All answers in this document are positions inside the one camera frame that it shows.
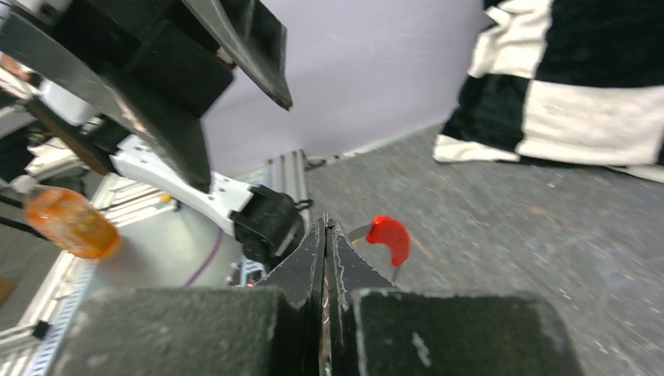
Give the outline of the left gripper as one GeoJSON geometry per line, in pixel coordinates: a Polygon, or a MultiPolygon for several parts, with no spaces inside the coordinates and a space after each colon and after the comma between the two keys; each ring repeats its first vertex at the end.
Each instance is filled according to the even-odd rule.
{"type": "Polygon", "coordinates": [[[287,28],[255,0],[13,1],[1,50],[44,76],[43,106],[69,120],[113,119],[207,193],[199,118],[234,74],[194,16],[274,103],[292,108],[287,28]]]}

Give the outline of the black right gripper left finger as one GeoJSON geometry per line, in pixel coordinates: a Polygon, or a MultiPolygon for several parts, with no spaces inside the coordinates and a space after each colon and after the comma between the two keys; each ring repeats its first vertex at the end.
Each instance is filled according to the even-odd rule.
{"type": "Polygon", "coordinates": [[[318,375],[325,230],[255,287],[106,288],[79,306],[50,375],[318,375]]]}

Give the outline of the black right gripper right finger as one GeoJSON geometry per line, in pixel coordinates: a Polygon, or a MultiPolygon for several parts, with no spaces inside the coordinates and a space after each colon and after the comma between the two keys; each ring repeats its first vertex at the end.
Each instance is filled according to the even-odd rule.
{"type": "Polygon", "coordinates": [[[556,309],[528,291],[404,291],[326,230],[330,375],[581,375],[556,309]]]}

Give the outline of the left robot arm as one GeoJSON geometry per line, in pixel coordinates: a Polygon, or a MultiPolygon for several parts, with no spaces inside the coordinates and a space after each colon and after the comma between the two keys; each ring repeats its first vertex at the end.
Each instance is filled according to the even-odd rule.
{"type": "Polygon", "coordinates": [[[4,1],[1,50],[37,71],[26,109],[93,171],[171,194],[272,268],[300,243],[294,201],[217,172],[201,119],[242,70],[283,109],[287,29],[260,1],[4,1]]]}

